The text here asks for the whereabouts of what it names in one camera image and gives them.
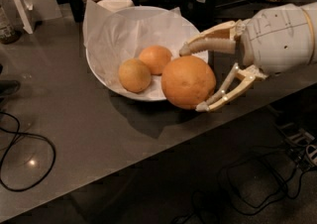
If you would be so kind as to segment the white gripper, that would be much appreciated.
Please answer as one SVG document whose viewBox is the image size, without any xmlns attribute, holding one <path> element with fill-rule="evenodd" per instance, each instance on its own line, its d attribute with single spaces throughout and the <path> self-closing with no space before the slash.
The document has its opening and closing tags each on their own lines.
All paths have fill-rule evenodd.
<svg viewBox="0 0 317 224">
<path fill-rule="evenodd" d="M 268 75 L 313 63 L 314 4 L 286 4 L 260 10 L 248 23 L 238 20 L 213 26 L 186 41 L 179 55 L 205 51 L 232 55 L 240 38 L 247 68 L 235 63 L 219 89 L 196 106 L 197 112 L 216 111 Z"/>
</svg>

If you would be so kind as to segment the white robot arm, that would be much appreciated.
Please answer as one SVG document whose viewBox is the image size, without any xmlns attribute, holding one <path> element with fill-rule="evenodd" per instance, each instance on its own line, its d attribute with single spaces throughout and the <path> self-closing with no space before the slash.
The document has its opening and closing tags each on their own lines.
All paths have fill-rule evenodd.
<svg viewBox="0 0 317 224">
<path fill-rule="evenodd" d="M 228 21 L 192 37 L 179 51 L 191 56 L 204 51 L 240 53 L 219 90 L 196 105 L 215 111 L 265 80 L 317 60 L 317 3 L 286 4 L 263 9 L 253 18 Z"/>
</svg>

